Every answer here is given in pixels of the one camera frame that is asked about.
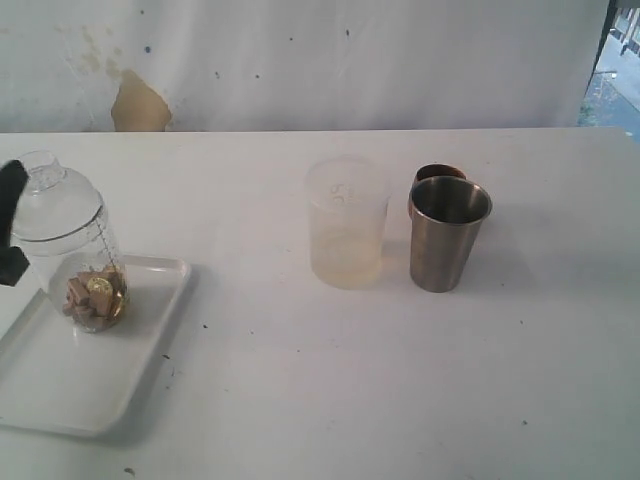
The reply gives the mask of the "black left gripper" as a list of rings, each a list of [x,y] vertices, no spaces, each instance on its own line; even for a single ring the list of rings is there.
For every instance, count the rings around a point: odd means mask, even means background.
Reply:
[[[29,267],[29,261],[17,246],[10,246],[18,202],[29,181],[23,164],[10,160],[0,170],[0,285],[14,287]]]

